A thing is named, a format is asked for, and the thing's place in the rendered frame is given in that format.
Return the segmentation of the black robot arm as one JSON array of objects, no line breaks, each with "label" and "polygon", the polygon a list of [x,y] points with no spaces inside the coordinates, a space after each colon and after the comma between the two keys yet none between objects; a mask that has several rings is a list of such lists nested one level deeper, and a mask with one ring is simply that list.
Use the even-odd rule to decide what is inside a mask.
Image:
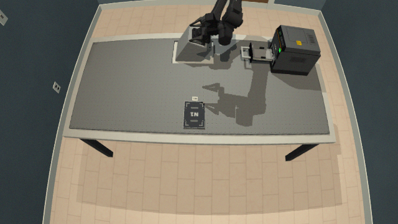
[{"label": "black robot arm", "polygon": [[[201,18],[202,23],[207,25],[206,31],[208,35],[218,34],[219,31],[218,42],[221,45],[229,45],[233,37],[234,28],[236,29],[243,23],[242,0],[229,0],[226,12],[221,18],[226,2],[227,0],[217,0],[211,13],[207,13]],[[219,24],[217,25],[217,23]],[[201,35],[201,28],[192,29],[192,38]]]}]

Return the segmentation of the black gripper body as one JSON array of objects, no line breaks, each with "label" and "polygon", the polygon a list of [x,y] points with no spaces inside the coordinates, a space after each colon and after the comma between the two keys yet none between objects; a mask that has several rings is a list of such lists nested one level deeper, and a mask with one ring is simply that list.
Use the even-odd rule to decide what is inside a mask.
[{"label": "black gripper body", "polygon": [[206,31],[206,25],[201,28],[201,39],[202,39],[203,43],[205,44],[204,37],[207,37],[207,41],[210,42],[210,35],[208,35],[208,33]]}]

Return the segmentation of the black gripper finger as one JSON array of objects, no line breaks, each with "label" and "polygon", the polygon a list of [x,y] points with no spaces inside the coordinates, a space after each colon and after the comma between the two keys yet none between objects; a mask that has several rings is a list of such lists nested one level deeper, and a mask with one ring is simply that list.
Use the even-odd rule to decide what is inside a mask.
[{"label": "black gripper finger", "polygon": [[201,36],[195,37],[195,38],[190,39],[190,40],[188,40],[188,41],[205,46],[205,44],[203,43],[203,41],[202,41],[202,39],[201,39]]},{"label": "black gripper finger", "polygon": [[[204,23],[202,23],[201,18],[202,17],[199,17],[195,22],[191,23],[190,27],[204,27]],[[196,24],[197,22],[200,22],[200,24]]]}]

